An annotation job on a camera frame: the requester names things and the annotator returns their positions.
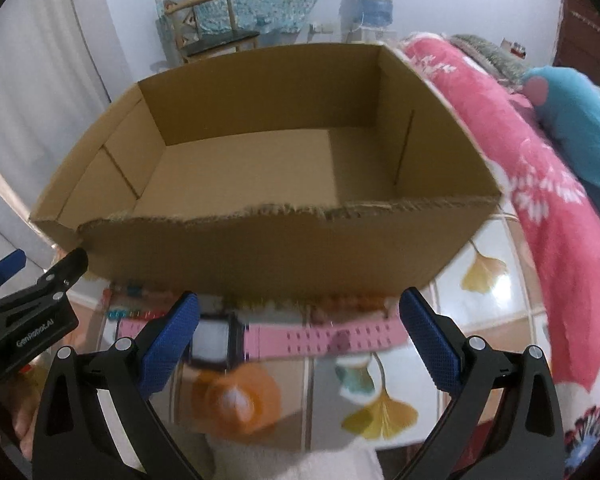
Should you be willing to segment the pink strap smart watch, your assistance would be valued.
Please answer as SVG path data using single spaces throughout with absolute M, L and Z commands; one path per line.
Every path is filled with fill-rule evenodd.
M 235 315 L 204 314 L 185 338 L 184 360 L 203 370 L 232 370 L 245 362 L 345 356 L 406 343 L 398 318 L 312 327 L 245 324 Z

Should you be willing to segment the ginkgo pattern tablecloth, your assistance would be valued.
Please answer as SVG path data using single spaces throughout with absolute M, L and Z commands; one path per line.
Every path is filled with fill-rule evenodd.
M 495 349 L 546 346 L 547 322 L 518 219 L 492 217 L 422 291 L 431 307 Z M 203 434 L 312 452 L 405 448 L 426 439 L 449 403 L 412 344 L 203 372 L 180 364 L 151 404 L 187 440 Z

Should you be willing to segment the white curtain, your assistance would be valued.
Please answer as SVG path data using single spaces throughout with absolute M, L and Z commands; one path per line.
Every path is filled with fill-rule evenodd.
M 5 0 L 0 7 L 0 255 L 53 258 L 29 221 L 50 177 L 105 110 L 108 92 L 88 52 L 74 0 Z

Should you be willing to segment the pink floral blanket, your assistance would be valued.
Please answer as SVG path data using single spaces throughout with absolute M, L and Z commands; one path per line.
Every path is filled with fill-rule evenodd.
M 525 96 L 441 36 L 416 32 L 400 49 L 460 116 L 516 212 L 547 314 L 565 476 L 600 479 L 600 217 Z

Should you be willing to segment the brown cardboard box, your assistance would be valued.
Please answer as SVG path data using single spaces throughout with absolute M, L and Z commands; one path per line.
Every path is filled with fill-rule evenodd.
M 430 282 L 500 198 L 464 125 L 401 52 L 295 44 L 132 84 L 31 221 L 111 281 L 395 297 Z

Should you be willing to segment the wooden chair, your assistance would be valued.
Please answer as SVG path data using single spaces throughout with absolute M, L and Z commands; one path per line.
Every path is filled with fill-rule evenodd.
M 239 26 L 233 0 L 163 0 L 163 15 L 184 64 L 259 47 L 260 32 Z

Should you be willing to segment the blue plush pillow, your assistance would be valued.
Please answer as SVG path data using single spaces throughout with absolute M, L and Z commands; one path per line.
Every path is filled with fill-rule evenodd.
M 521 90 L 600 214 L 600 87 L 573 68 L 542 66 L 524 73 Z

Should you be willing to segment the grey knitted blanket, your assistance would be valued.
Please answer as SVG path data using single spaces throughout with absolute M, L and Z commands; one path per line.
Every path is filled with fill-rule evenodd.
M 527 65 L 520 58 L 479 36 L 458 34 L 449 36 L 448 41 L 506 88 L 519 87 L 522 76 L 528 70 Z

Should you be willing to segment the water dispenser with bottle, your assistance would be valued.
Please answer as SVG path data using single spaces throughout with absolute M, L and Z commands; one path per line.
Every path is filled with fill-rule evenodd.
M 393 0 L 341 0 L 340 30 L 345 42 L 368 32 L 382 34 L 393 23 Z

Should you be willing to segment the dark red wooden door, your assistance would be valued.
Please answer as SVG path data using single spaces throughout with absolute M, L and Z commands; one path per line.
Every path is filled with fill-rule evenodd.
M 553 65 L 574 68 L 600 87 L 600 14 L 590 0 L 562 0 Z

